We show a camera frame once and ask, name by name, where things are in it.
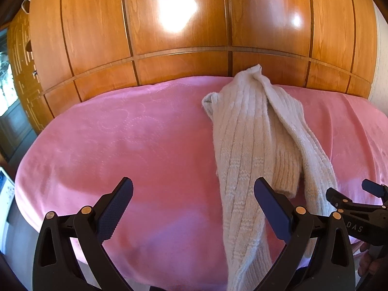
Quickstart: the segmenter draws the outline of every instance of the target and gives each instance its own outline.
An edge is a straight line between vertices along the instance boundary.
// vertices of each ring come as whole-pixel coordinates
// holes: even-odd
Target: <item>pink blanket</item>
[[[212,124],[201,107],[231,78],[191,77],[120,89],[73,106],[38,136],[20,164],[16,201],[39,230],[44,215],[76,213],[123,176],[134,196],[108,255],[125,277],[166,290],[224,290],[227,266]],[[340,190],[380,203],[364,178],[387,181],[387,117],[367,100],[283,86],[304,106],[307,124],[331,159]],[[304,202],[303,190],[293,199]],[[283,242],[267,226],[271,256]],[[77,258],[84,260],[74,243]]]

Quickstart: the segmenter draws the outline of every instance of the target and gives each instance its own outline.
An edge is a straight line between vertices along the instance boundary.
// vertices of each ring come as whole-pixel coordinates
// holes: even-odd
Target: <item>white knit sweater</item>
[[[329,215],[327,188],[337,188],[330,160],[307,126],[302,104],[271,85],[257,65],[238,73],[202,105],[213,121],[213,140],[223,208],[228,291],[252,291],[272,265],[265,216],[253,185],[261,176],[288,198],[300,173],[307,209]]]

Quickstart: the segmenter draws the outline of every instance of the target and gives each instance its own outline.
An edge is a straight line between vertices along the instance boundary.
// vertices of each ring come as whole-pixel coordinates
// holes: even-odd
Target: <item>glossy wood surface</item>
[[[276,84],[366,97],[376,64],[372,0],[32,0],[30,11],[32,53],[28,21],[10,53],[38,132],[107,91],[258,63]]]
[[[307,88],[345,93],[348,82],[348,74],[322,64],[311,63]]]
[[[234,46],[308,56],[310,0],[232,0]]]
[[[75,81],[82,101],[119,88],[137,86],[132,62],[91,73]]]
[[[263,53],[233,53],[233,75],[257,64],[273,84],[303,87],[305,83],[308,64],[305,60]]]
[[[40,97],[43,90],[39,76],[33,74],[34,59],[32,53],[26,52],[29,40],[29,16],[23,10],[19,10],[7,32],[8,56],[20,103],[32,128],[38,134],[49,124],[53,116],[44,97]]]
[[[43,90],[72,76],[63,40],[60,0],[31,0],[30,32]]]
[[[350,71],[354,48],[352,0],[313,0],[312,57]]]
[[[121,0],[62,0],[62,17],[75,74],[130,56]]]
[[[61,113],[67,111],[71,106],[81,102],[74,82],[56,88],[45,96],[54,117],[57,117]]]
[[[137,74],[140,85],[196,75],[228,76],[228,53],[206,51],[145,58],[138,61]]]
[[[377,55],[377,26],[372,0],[353,0],[356,48],[352,72],[372,83]]]
[[[372,84],[366,80],[350,77],[347,94],[368,98]]]
[[[188,11],[186,0],[172,0],[171,21]],[[192,47],[225,46],[226,16],[224,0],[195,0],[197,10],[178,32],[168,31],[160,18],[160,0],[126,0],[133,36],[133,50],[143,54],[158,50]]]

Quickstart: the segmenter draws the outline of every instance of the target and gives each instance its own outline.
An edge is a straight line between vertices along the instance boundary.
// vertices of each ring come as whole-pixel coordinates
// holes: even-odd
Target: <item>bed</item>
[[[224,290],[202,98],[260,64],[303,104],[340,190],[377,203],[360,185],[387,179],[388,120],[366,100],[379,74],[379,22],[372,0],[174,1],[31,0],[29,14],[19,11],[10,62],[39,136],[20,165],[16,200],[39,230],[48,211],[75,213],[128,176],[133,200],[104,243],[123,276],[166,290]],[[166,25],[162,6],[178,2],[185,22]],[[303,183],[293,200],[303,204]],[[267,233],[275,260],[283,246]]]

